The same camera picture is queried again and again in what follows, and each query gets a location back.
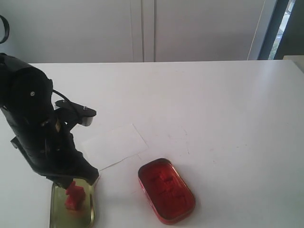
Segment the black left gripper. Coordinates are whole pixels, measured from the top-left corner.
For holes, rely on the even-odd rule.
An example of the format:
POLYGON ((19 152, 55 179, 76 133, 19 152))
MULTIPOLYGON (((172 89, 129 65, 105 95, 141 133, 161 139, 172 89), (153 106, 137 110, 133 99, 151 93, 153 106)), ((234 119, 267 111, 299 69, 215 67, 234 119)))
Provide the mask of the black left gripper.
POLYGON ((77 151, 72 134, 51 104, 21 104, 1 108, 20 150, 34 172, 67 189, 73 177, 94 186, 98 169, 77 151))

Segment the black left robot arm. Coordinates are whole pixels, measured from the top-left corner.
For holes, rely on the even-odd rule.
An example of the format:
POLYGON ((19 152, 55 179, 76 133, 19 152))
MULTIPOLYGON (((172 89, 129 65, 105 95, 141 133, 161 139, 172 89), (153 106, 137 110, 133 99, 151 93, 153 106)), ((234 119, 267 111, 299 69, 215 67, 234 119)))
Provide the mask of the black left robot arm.
POLYGON ((96 111, 65 96, 53 103, 54 92, 43 71, 1 54, 0 109, 15 134, 12 145, 34 172, 64 189, 75 178, 94 185, 99 172, 76 149, 71 130, 89 126, 96 111))

